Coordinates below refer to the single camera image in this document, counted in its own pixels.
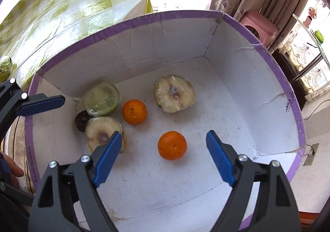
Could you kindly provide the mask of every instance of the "glass table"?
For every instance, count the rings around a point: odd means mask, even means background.
[[[325,60],[326,64],[328,65],[328,67],[330,68],[330,63],[327,59],[326,54],[324,53],[321,44],[319,43],[319,41],[316,39],[314,32],[312,30],[309,30],[298,18],[297,15],[293,14],[292,15],[297,22],[306,30],[306,32],[309,34],[309,36],[311,37],[312,41],[315,43],[315,45],[317,46],[318,50],[320,51],[320,53],[308,64],[306,65],[292,80],[290,80],[290,83],[297,81],[298,79],[300,79],[301,77],[303,77],[305,74],[307,74],[310,70],[312,70],[312,68],[314,66],[316,66],[322,59]]]

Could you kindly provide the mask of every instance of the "red decoration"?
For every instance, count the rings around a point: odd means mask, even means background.
[[[315,10],[314,8],[309,8],[309,9],[308,9],[308,15],[309,15],[312,19],[316,19],[316,17],[317,17],[316,10]]]

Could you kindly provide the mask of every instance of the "halved pear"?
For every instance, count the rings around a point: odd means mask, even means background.
[[[158,106],[167,113],[175,113],[194,104],[196,93],[187,79],[179,75],[159,78],[154,84]]]
[[[111,117],[91,118],[86,126],[86,135],[89,139],[87,149],[93,153],[98,146],[106,144],[115,131],[120,132],[123,137],[120,150],[122,153],[126,147],[126,135],[121,123]]]

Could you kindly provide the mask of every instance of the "yellow-green plastic bag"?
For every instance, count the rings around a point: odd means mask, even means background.
[[[0,25],[0,55],[25,91],[46,61],[75,42],[153,12],[150,0],[20,0]]]
[[[9,56],[0,57],[0,84],[8,79],[11,70],[12,63]]]

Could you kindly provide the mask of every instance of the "finger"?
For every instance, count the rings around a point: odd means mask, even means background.
[[[17,180],[16,176],[11,173],[10,177],[12,178],[12,182],[10,183],[11,186],[19,188],[19,181]]]
[[[13,161],[9,156],[7,156],[5,153],[1,152],[3,154],[6,163],[8,164],[8,167],[10,171],[17,177],[24,176],[24,171]]]

